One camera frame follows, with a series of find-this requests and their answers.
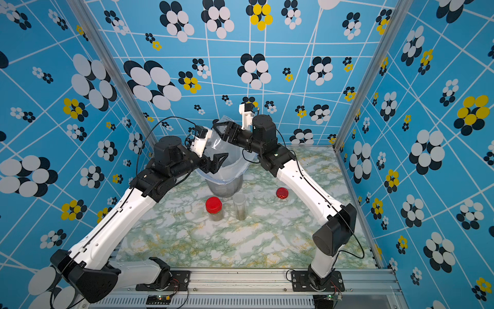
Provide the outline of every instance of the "blue wallpaper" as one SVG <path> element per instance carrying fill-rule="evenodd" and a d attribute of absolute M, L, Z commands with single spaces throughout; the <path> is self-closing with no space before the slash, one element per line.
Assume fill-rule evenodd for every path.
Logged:
<path fill-rule="evenodd" d="M 286 142 L 305 145 L 335 142 L 396 3 L 86 1 L 151 125 L 241 121 L 238 105 L 250 101 Z M 170 120 L 156 135 L 190 131 Z"/>
<path fill-rule="evenodd" d="M 415 0 L 339 149 L 410 308 L 494 308 L 493 14 Z"/>
<path fill-rule="evenodd" d="M 49 308 L 30 279 L 120 199 L 142 136 L 65 1 L 0 0 L 0 29 L 0 308 Z"/>

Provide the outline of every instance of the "plastic bag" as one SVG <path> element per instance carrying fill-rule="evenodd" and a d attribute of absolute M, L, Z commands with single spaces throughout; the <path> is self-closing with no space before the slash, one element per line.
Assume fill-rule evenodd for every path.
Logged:
<path fill-rule="evenodd" d="M 221 117 L 219 122 L 225 121 L 233 121 L 231 118 L 227 116 Z M 228 142 L 223 141 L 218 133 L 213 130 L 211 138 L 207 141 L 206 148 L 204 150 L 204 155 L 207 155 L 209 158 L 213 158 L 215 153 L 225 153 L 228 152 L 228 158 L 226 158 L 225 162 L 219 169 L 216 174 L 204 173 L 200 169 L 196 169 L 196 172 L 204 179 L 214 182 L 216 184 L 227 184 L 232 182 L 234 179 L 243 175 L 250 162 L 246 161 L 242 156 L 242 151 L 244 152 L 244 156 L 247 160 L 254 161 L 257 157 L 256 153 L 247 152 L 243 150 L 243 148 L 232 145 Z"/>

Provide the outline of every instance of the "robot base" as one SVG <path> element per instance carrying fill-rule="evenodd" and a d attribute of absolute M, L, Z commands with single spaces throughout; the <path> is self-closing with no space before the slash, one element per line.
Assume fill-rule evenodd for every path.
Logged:
<path fill-rule="evenodd" d="M 343 279 L 341 278 L 341 272 L 335 270 L 332 272 L 329 280 L 326 281 L 326 285 L 323 286 L 321 290 L 316 290 L 312 287 L 309 280 L 309 272 L 304 271 L 292 271 L 291 272 L 291 286 L 294 292 L 329 292 L 338 293 L 345 291 L 345 285 L 343 284 Z"/>

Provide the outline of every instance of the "red lid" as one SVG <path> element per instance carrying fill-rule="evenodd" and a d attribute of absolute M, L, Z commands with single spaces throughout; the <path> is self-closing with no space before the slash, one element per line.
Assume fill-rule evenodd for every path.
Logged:
<path fill-rule="evenodd" d="M 281 199 L 285 199 L 288 197 L 288 190 L 285 188 L 278 188 L 278 190 L 276 190 L 276 196 Z"/>
<path fill-rule="evenodd" d="M 221 210 L 221 201 L 216 196 L 210 197 L 206 201 L 206 210 L 210 214 L 217 214 Z"/>

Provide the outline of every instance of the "glass jar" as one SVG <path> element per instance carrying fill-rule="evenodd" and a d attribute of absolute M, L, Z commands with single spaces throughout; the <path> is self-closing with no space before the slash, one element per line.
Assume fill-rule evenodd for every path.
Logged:
<path fill-rule="evenodd" d="M 213 196 L 206 201 L 206 210 L 209 214 L 209 218 L 212 221 L 220 221 L 223 219 L 223 204 L 219 198 Z"/>

